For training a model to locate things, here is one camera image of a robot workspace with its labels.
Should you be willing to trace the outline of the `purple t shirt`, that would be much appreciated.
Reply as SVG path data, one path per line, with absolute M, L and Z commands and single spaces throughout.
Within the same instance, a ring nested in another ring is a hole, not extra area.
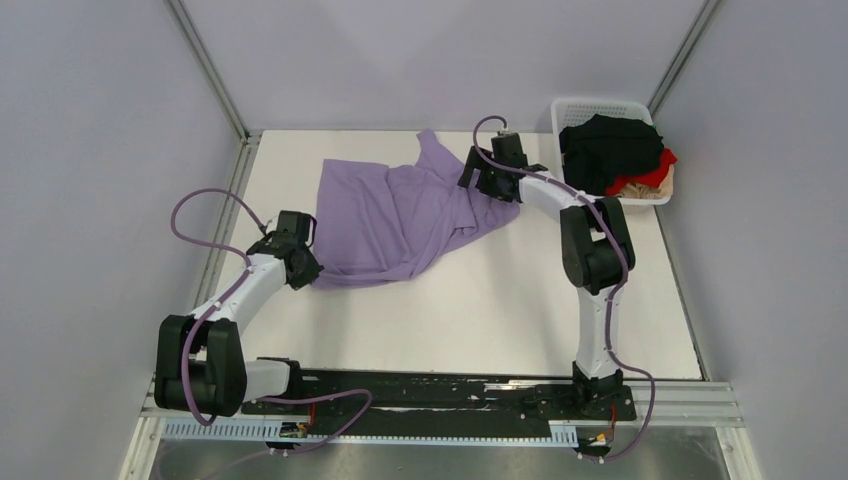
M 460 187 L 464 164 L 435 132 L 423 130 L 417 140 L 412 165 L 324 161 L 312 247 L 323 268 L 316 288 L 411 280 L 519 216 L 516 203 Z

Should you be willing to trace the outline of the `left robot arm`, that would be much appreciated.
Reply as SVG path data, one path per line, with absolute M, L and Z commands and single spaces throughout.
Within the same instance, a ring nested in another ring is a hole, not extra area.
M 311 251 L 316 227 L 308 213 L 280 212 L 273 229 L 247 250 L 231 282 L 190 313 L 163 320 L 153 387 L 157 407 L 189 412 L 208 425 L 264 397 L 283 413 L 304 405 L 306 386 L 292 377 L 298 363 L 248 361 L 241 335 L 283 287 L 299 290 L 318 279 L 323 268 Z

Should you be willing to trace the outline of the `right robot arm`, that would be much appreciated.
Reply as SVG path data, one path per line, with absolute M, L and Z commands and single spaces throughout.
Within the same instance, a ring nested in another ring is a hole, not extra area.
M 489 150 L 471 146 L 458 184 L 499 201 L 530 205 L 558 225 L 563 269 L 579 302 L 571 403 L 584 417 L 598 416 L 623 389 L 613 342 L 618 292 L 635 254 L 619 200 L 580 193 L 544 166 L 529 164 L 519 135 L 506 131 L 493 138 Z

